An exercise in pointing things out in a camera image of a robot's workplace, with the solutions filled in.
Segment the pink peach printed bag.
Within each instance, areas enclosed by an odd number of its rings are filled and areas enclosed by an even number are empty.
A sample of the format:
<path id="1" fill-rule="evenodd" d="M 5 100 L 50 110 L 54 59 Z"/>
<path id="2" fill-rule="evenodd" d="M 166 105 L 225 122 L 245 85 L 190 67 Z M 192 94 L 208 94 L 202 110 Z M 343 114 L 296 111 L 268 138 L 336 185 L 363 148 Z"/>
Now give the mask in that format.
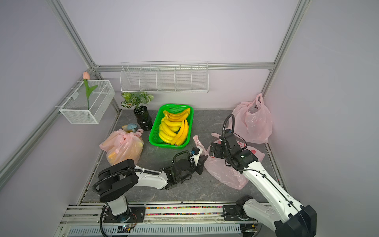
<path id="1" fill-rule="evenodd" d="M 195 145 L 202 149 L 201 155 L 207 157 L 204 167 L 214 178 L 236 190 L 241 190 L 246 186 L 249 182 L 248 179 L 232 167 L 226 166 L 225 160 L 211 156 L 209 154 L 210 147 L 206 149 L 199 141 L 198 135 L 195 135 L 193 140 Z"/>

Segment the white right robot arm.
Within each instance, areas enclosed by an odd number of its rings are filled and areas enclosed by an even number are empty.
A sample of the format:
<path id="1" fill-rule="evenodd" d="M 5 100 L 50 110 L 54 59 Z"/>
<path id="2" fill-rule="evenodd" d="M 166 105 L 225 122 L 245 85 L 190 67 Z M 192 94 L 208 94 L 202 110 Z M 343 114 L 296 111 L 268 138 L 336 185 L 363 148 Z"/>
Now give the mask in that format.
<path id="1" fill-rule="evenodd" d="M 256 154 L 236 144 L 212 143 L 209 155 L 226 160 L 227 164 L 245 176 L 271 204 L 266 207 L 254 198 L 241 199 L 244 213 L 275 232 L 278 237 L 314 237 L 317 213 L 310 205 L 304 206 L 289 195 L 265 170 Z"/>

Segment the orange banana pair in basket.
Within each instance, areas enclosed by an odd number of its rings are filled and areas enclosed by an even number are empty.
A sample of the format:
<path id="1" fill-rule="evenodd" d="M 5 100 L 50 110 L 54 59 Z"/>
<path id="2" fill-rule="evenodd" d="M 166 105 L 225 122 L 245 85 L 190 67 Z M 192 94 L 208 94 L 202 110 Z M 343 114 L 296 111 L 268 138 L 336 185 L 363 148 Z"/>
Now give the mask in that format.
<path id="1" fill-rule="evenodd" d="M 179 133 L 171 141 L 171 145 L 174 145 L 176 147 L 181 146 L 184 143 L 185 139 L 187 138 L 188 131 L 189 131 L 189 125 L 188 125 L 187 120 L 185 119 L 182 122 L 182 126 L 179 130 Z"/>

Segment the plain pink plastic bag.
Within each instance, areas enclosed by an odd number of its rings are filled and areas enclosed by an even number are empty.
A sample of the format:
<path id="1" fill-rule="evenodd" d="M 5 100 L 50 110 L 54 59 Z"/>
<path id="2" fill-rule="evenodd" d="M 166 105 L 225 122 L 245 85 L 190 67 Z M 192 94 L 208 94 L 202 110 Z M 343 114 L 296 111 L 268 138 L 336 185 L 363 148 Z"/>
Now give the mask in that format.
<path id="1" fill-rule="evenodd" d="M 268 142 L 272 134 L 273 119 L 261 93 L 253 102 L 242 102 L 237 105 L 232 114 L 235 117 L 236 134 L 249 143 Z"/>

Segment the yellow banana bunch in basket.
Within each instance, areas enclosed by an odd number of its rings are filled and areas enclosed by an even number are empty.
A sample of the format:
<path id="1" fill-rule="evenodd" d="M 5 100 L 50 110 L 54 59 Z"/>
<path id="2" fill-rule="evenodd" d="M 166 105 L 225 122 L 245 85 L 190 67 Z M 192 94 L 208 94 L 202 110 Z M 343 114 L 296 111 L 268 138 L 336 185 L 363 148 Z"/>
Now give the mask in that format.
<path id="1" fill-rule="evenodd" d="M 179 130 L 182 126 L 182 122 L 185 119 L 187 120 L 189 125 L 187 138 L 190 135 L 190 122 L 188 121 L 188 119 L 190 119 L 191 116 L 191 108 L 186 108 L 184 111 L 176 114 L 170 113 L 167 110 L 163 110 L 162 113 L 163 118 L 161 119 L 161 122 L 159 124 L 158 136 L 164 143 L 176 147 L 174 145 L 171 145 L 171 141 L 179 133 Z"/>

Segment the green plastic basket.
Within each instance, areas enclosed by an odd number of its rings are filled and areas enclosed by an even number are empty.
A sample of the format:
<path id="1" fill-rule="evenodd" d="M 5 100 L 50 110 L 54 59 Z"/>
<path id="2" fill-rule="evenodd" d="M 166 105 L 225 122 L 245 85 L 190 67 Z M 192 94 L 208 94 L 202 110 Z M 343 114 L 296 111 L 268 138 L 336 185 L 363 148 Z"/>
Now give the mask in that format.
<path id="1" fill-rule="evenodd" d="M 190 134 L 191 134 L 192 124 L 193 124 L 193 116 L 194 116 L 194 109 L 188 105 L 166 104 L 166 105 L 163 105 L 160 107 L 158 114 L 156 116 L 153 128 L 152 128 L 151 133 L 149 135 L 149 141 L 152 145 L 157 146 L 157 147 L 161 147 L 161 148 L 181 149 L 181 148 L 186 147 L 189 144 L 190 135 L 188 136 L 186 143 L 182 146 L 179 146 L 179 147 L 173 147 L 173 146 L 170 146 L 170 145 L 164 143 L 158 136 L 158 128 L 159 128 L 159 124 L 161 122 L 161 119 L 163 118 L 163 113 L 162 113 L 163 110 L 167 110 L 170 113 L 176 114 L 176 113 L 180 113 L 180 112 L 184 111 L 186 108 L 191 108 L 191 116 L 190 116 L 190 119 L 188 119 L 188 121 L 190 122 Z"/>

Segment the black ceramic vase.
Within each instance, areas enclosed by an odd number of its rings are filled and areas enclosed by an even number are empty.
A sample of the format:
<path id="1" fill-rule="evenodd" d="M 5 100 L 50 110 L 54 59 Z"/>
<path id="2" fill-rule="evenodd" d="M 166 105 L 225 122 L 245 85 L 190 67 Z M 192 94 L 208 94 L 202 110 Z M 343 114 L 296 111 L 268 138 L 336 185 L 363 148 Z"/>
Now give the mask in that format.
<path id="1" fill-rule="evenodd" d="M 137 123 L 144 131 L 150 131 L 153 127 L 152 117 L 146 106 L 138 106 L 133 110 Z"/>

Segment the green variegated artificial plant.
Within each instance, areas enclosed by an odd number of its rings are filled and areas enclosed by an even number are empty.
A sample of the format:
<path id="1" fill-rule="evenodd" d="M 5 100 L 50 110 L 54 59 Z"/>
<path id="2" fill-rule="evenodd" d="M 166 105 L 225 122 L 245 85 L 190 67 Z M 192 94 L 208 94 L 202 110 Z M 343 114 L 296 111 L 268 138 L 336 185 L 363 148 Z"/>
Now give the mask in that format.
<path id="1" fill-rule="evenodd" d="M 148 94 L 145 91 L 123 92 L 121 96 L 123 98 L 122 107 L 127 109 L 134 108 L 134 112 L 138 115 L 143 114 L 147 110 L 145 105 L 148 105 L 154 99 L 152 94 Z"/>

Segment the artificial pink tulip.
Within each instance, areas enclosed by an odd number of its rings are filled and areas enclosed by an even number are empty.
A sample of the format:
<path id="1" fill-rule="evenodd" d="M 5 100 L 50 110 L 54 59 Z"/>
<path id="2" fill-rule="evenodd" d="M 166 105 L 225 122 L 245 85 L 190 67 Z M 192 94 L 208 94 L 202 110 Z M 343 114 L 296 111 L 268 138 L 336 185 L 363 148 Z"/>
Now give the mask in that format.
<path id="1" fill-rule="evenodd" d="M 87 98 L 87 109 L 88 110 L 90 110 L 89 98 L 90 98 L 92 92 L 98 87 L 98 85 L 90 86 L 88 84 L 89 80 L 90 80 L 90 74 L 88 72 L 84 72 L 83 73 L 83 83 L 85 86 L 85 94 L 86 94 L 86 98 Z"/>

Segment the aluminium frame profile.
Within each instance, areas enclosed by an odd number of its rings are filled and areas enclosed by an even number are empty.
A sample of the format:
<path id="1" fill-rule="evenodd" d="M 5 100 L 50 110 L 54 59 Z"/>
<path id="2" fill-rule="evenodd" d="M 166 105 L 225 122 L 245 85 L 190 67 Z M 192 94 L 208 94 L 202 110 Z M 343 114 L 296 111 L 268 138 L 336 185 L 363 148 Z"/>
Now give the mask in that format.
<path id="1" fill-rule="evenodd" d="M 53 14 L 56 16 L 69 39 L 74 44 L 79 55 L 83 58 L 88 66 L 87 71 L 90 75 L 98 79 L 102 79 L 101 73 L 103 72 L 116 72 L 121 70 L 119 65 L 97 65 L 91 58 L 89 51 L 84 46 L 78 32 L 76 31 L 73 23 L 63 8 L 60 1 L 47 1 L 48 6 L 51 8 Z M 274 76 L 275 70 L 279 67 L 285 52 L 287 51 L 290 42 L 292 41 L 295 31 L 298 29 L 300 21 L 304 16 L 310 1 L 299 1 L 295 13 L 291 19 L 290 26 L 285 34 L 284 40 L 279 48 L 278 54 L 273 62 L 269 63 L 203 63 L 209 70 L 253 70 L 253 69 L 267 69 L 270 70 L 269 76 L 263 86 L 263 93 L 266 93 Z M 57 119 L 62 114 L 59 112 L 58 107 L 52 109 L 48 115 L 40 122 L 40 124 L 32 131 L 32 133 L 23 141 L 17 150 L 11 155 L 8 161 L 1 167 L 1 189 L 9 182 L 12 176 L 24 163 L 26 158 L 40 143 L 42 138 L 47 134 L 51 127 L 56 123 Z"/>

